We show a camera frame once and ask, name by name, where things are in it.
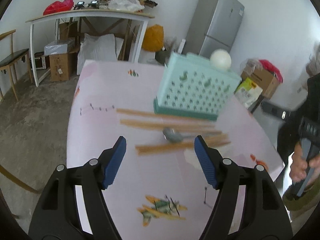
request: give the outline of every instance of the red bag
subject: red bag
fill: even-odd
[[[50,4],[43,12],[43,15],[52,14],[55,12],[70,11],[74,5],[73,0],[64,0],[63,2],[56,1]]]
[[[277,80],[280,83],[283,83],[283,78],[282,78],[282,75],[280,73],[280,70],[276,66],[274,66],[270,61],[268,61],[266,59],[260,59],[259,61],[262,64],[264,69],[266,69],[266,70],[268,70],[270,72],[273,72],[276,75]]]

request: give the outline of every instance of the silver refrigerator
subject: silver refrigerator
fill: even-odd
[[[216,49],[230,52],[243,16],[238,0],[199,0],[182,53],[210,58]]]

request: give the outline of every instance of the white table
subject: white table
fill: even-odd
[[[108,10],[108,9],[81,9],[81,10],[71,10],[59,13],[53,13],[44,15],[41,17],[37,17],[32,20],[26,21],[26,23],[31,23],[30,26],[30,54],[31,54],[31,63],[33,69],[33,75],[35,78],[36,86],[39,86],[39,83],[50,73],[50,69],[48,69],[44,75],[40,78],[37,76],[36,72],[36,63],[34,56],[34,47],[33,47],[33,36],[34,36],[34,26],[37,23],[47,22],[51,20],[63,19],[63,18],[75,18],[75,17],[110,17],[110,18],[121,18],[128,20],[136,20],[140,21],[143,24],[139,26],[139,31],[137,35],[137,40],[135,42],[132,62],[138,62],[141,46],[143,42],[143,38],[148,26],[148,22],[150,19],[154,18],[154,16],[146,13],[135,13],[135,12],[126,12],[126,11],[116,11],[116,10]]]
[[[130,70],[139,76],[131,76]],[[162,132],[138,130],[119,123],[120,119],[140,118],[117,114],[115,108],[153,111],[153,99],[163,71],[162,66],[86,61],[71,109],[68,168],[82,166],[90,159],[98,158],[103,150],[113,147],[120,135],[127,140],[127,151],[115,181],[103,191],[123,240],[199,239],[218,194],[206,182],[193,149],[138,156],[134,148],[137,144],[166,143]],[[219,149],[223,157],[231,158],[240,166],[253,168],[256,164],[250,159],[250,154],[253,154],[268,165],[271,178],[276,179],[283,169],[280,156],[260,125],[234,97],[219,116],[216,127],[228,133],[232,142]],[[205,187],[207,205],[204,204]],[[241,186],[231,232],[239,226],[244,190]],[[188,208],[180,212],[185,220],[152,218],[144,227],[138,209],[142,205],[152,206],[146,195],[161,199],[167,195],[179,201]],[[82,228],[90,233],[80,186],[76,187],[76,197]]]

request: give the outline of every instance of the mint green basket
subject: mint green basket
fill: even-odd
[[[240,82],[239,75],[213,68],[204,57],[172,53],[154,111],[215,121]]]

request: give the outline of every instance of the pink table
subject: pink table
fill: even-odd
[[[99,157],[120,135],[127,140],[127,152],[116,179],[103,192],[123,240],[198,239],[218,195],[207,184],[194,150],[138,156],[135,145],[165,143],[164,136],[160,131],[138,130],[119,123],[121,118],[138,118],[117,114],[115,108],[153,111],[153,99],[163,71],[163,67],[155,65],[87,61],[71,109],[68,168],[82,166]],[[228,133],[232,142],[219,149],[223,157],[233,159],[238,165],[254,167],[256,163],[250,157],[254,155],[266,163],[272,179],[276,179],[283,169],[280,156],[259,124],[235,98],[219,116],[216,127]],[[207,204],[204,204],[205,187]],[[82,227],[91,232],[81,187],[76,188],[76,196]],[[165,216],[152,217],[148,220],[150,214],[145,211],[158,199],[169,199],[169,202],[172,199],[180,205],[180,217],[173,220]],[[244,188],[240,187],[231,232],[239,227],[243,201]]]

